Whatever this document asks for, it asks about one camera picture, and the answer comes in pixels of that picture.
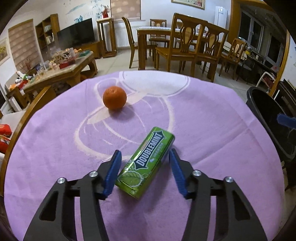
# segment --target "green gum package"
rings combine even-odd
[[[129,195],[140,198],[172,146],[173,134],[154,127],[118,175],[115,183]]]

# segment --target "wooden dining table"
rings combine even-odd
[[[169,27],[155,27],[155,26],[143,26],[137,28],[138,34],[138,55],[139,55],[139,68],[138,70],[145,70],[146,59],[145,59],[145,51],[147,51],[147,35],[164,35],[170,36],[171,28]],[[180,38],[180,29],[176,29],[174,38]],[[198,33],[196,33],[195,37],[193,37],[193,41],[197,40]],[[205,41],[202,41],[200,45],[199,52],[203,53],[205,48]],[[207,78],[212,79],[212,76],[215,75],[216,65],[210,64]]]

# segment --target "framed picture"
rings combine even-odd
[[[0,65],[9,59],[7,38],[0,40]]]
[[[205,0],[172,0],[172,2],[205,9]]]

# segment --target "mandarin orange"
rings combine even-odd
[[[121,109],[126,103],[126,93],[118,86],[111,86],[105,90],[103,102],[110,110]]]

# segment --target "purple tablecloth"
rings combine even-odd
[[[121,112],[102,103],[107,87],[128,95]],[[257,213],[268,240],[277,233],[284,177],[276,149],[246,104],[229,88],[157,71],[117,72],[89,79],[38,111],[25,127],[7,168],[4,201],[11,228],[23,240],[41,201],[59,177],[82,178],[115,149],[124,163],[152,127],[176,136],[174,148],[209,177],[232,176]],[[110,241],[180,241],[190,208],[177,190],[168,161],[135,200],[117,187],[100,201]],[[79,199],[78,240],[83,240]],[[208,240],[213,239],[215,204]]]

